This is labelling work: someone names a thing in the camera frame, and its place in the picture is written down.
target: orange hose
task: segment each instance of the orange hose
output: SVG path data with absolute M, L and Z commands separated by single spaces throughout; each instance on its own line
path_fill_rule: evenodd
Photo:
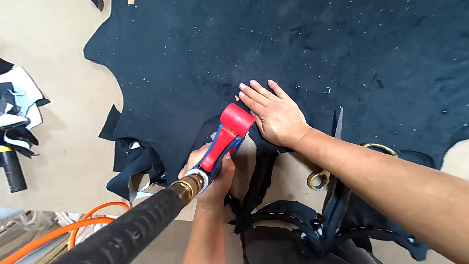
M 2 262 L 0 262 L 0 264 L 13 264 L 14 262 L 18 261 L 20 258 L 24 257 L 25 255 L 27 255 L 30 252 L 32 252 L 33 250 L 35 250 L 36 248 L 46 244 L 50 240 L 52 240 L 52 239 L 54 239 L 54 238 L 56 238 L 60 235 L 63 235 L 63 234 L 65 234 L 67 232 L 70 232 L 72 230 L 75 230 L 75 229 L 78 229 L 80 227 L 84 227 L 84 226 L 87 226 L 87 225 L 109 224 L 112 221 L 114 221 L 113 218 L 96 217 L 96 218 L 87 219 L 87 220 L 79 221 L 79 222 L 76 222 L 76 223 L 73 223 L 73 224 L 70 224 L 70 225 L 63 226 L 59 229 L 56 229 L 56 230 L 50 232 L 49 234 L 47 234 L 45 236 L 42 236 L 42 237 L 34 240 L 33 242 L 27 244 L 26 246 L 22 247 L 20 250 L 18 250 L 17 252 L 13 253 L 12 255 L 10 255 L 6 259 L 4 259 Z
M 125 208 L 127 211 L 130 210 L 130 207 L 126 203 L 123 203 L 123 202 L 107 202 L 107 203 L 103 203 L 103 204 L 93 208 L 86 215 L 84 215 L 80 219 L 80 221 L 83 221 L 83 220 L 87 219 L 88 217 L 90 217 L 97 210 L 99 210 L 101 208 L 104 208 L 104 207 L 107 207 L 107 206 L 111 206 L 111 205 L 120 205 L 123 208 Z M 78 228 L 73 230 L 72 233 L 70 234 L 70 237 L 68 238 L 68 249 L 69 250 L 71 250 L 75 246 L 76 234 L 78 234 Z

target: scissor blade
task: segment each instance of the scissor blade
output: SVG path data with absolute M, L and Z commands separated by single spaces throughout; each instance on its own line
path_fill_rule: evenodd
M 339 118 L 337 119 L 337 127 L 335 128 L 334 137 L 340 139 L 342 137 L 342 121 L 344 119 L 344 108 L 340 109 Z

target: brass fitting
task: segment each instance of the brass fitting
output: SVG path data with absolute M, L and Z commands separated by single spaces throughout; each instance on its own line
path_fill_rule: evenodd
M 204 186 L 204 178 L 199 174 L 190 174 L 173 182 L 169 189 L 174 190 L 182 199 L 184 206 L 188 205 Z

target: black hose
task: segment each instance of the black hose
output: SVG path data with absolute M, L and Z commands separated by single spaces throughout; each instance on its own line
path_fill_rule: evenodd
M 172 189 L 161 190 L 59 257 L 55 264 L 129 264 L 184 207 Z

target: finger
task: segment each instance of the finger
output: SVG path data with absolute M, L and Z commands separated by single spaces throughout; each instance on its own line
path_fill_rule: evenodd
M 182 179 L 187 171 L 188 171 L 188 169 L 187 169 L 187 164 L 186 164 L 186 165 L 184 165 L 184 168 L 177 175 L 177 178 Z
M 239 84 L 239 88 L 245 95 L 249 96 L 249 98 L 260 103 L 263 106 L 268 105 L 270 102 L 269 99 L 267 99 L 266 97 L 264 97 L 263 95 L 261 95 L 260 93 L 245 84 Z
M 290 98 L 288 96 L 288 94 L 286 92 L 284 92 L 282 90 L 282 88 L 280 88 L 280 86 L 272 81 L 272 80 L 268 80 L 267 81 L 267 84 L 269 85 L 269 87 L 275 92 L 275 94 L 279 97 L 279 98 L 282 98 L 282 99 L 286 99 L 286 98 Z
M 259 118 L 258 115 L 254 114 L 253 111 L 251 111 L 251 115 L 256 119 L 256 124 L 257 126 L 259 127 L 259 130 L 261 131 L 262 134 L 264 134 L 264 129 L 262 127 L 262 121 L 261 119 Z
M 202 159 L 202 157 L 205 155 L 208 148 L 209 148 L 208 145 L 204 145 L 200 149 L 192 151 L 189 155 L 189 159 L 187 160 L 188 168 L 194 167 L 197 164 L 197 162 L 199 162 Z
M 241 99 L 241 101 L 247 106 L 249 107 L 249 109 L 251 109 L 252 111 L 254 111 L 254 113 L 261 113 L 263 110 L 264 110 L 264 106 L 261 105 L 260 103 L 252 100 L 251 98 L 249 98 L 245 93 L 243 93 L 242 91 L 239 92 L 239 99 Z
M 275 94 L 262 87 L 262 85 L 260 85 L 256 80 L 251 80 L 249 84 L 251 85 L 252 89 L 263 95 L 265 98 L 271 101 L 278 101 L 279 98 Z
M 233 163 L 233 160 L 231 160 L 230 153 L 228 152 L 221 161 L 220 172 L 215 179 L 223 182 L 223 185 L 229 188 L 231 186 L 234 173 L 235 164 Z

